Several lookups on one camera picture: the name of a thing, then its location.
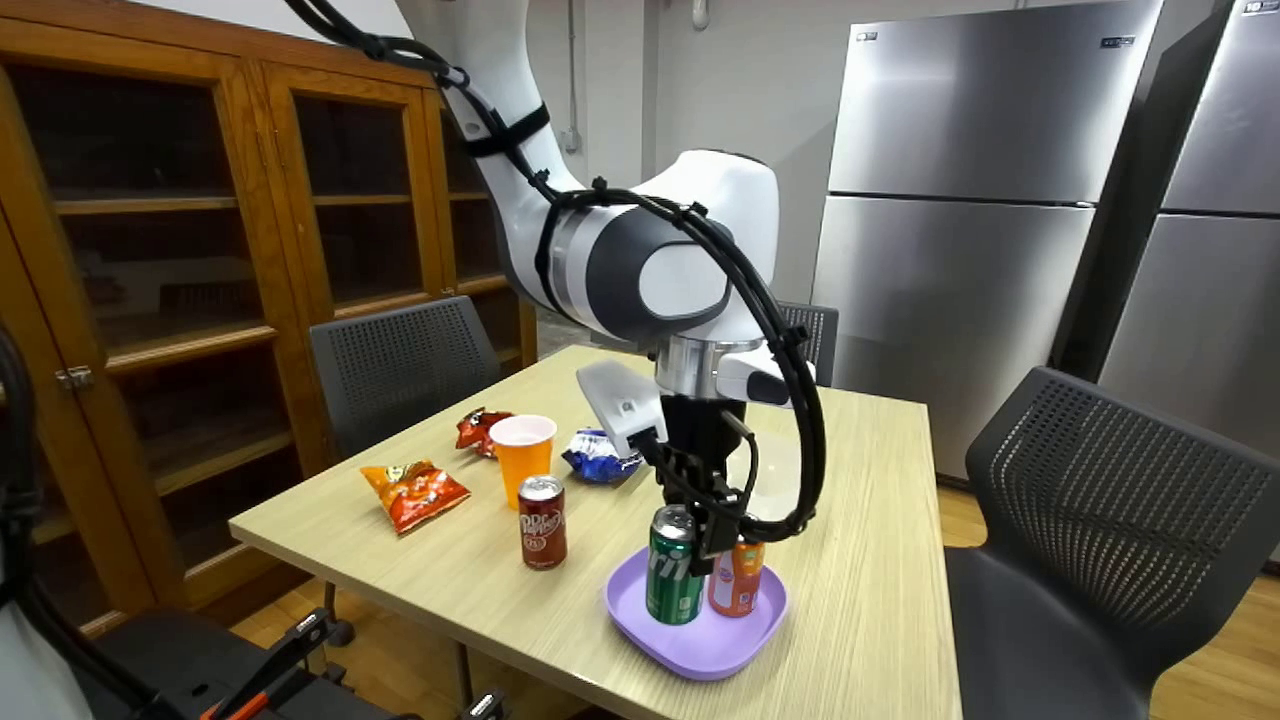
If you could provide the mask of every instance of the green can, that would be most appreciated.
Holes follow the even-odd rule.
[[[706,575],[694,564],[694,511],[686,506],[663,506],[650,524],[650,575],[644,606],[661,624],[690,624],[706,606]]]

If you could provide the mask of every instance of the stainless steel refrigerator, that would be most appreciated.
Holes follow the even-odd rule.
[[[1280,6],[1238,0],[1101,386],[1280,460]]]
[[[815,306],[836,386],[927,402],[938,469],[1046,364],[1159,6],[853,23]]]

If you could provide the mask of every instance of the red package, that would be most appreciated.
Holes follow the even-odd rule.
[[[387,464],[363,464],[361,472],[370,487],[383,499],[396,537],[452,511],[459,499],[473,497],[459,482],[445,475],[428,460],[407,464],[396,482]]]
[[[473,409],[465,422],[455,422],[455,450],[478,452],[478,458],[494,458],[490,430],[505,416],[512,416],[512,411]]]

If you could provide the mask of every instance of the wooden table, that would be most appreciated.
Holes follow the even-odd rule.
[[[455,642],[625,715],[960,715],[952,617],[920,404],[829,393],[829,487],[806,537],[771,543],[794,606],[771,644],[732,679],[690,683],[644,659],[606,611],[606,582],[644,550],[661,506],[651,472],[619,487],[568,482],[568,560],[519,564],[516,511],[501,472],[459,460],[455,422],[484,409],[550,411],[560,450],[593,423],[576,368],[639,355],[563,348],[505,386],[296,484],[232,521],[232,534],[305,571],[400,602]],[[794,508],[797,430],[783,409],[751,409],[760,487],[751,511]],[[450,518],[396,537],[361,464],[436,460],[473,487]]]

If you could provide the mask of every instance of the purple tray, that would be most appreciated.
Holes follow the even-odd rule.
[[[612,624],[661,667],[686,679],[725,679],[751,663],[787,611],[787,587],[771,570],[760,575],[760,598],[749,617],[721,617],[710,598],[694,624],[661,624],[644,610],[650,554],[628,556],[606,587]]]

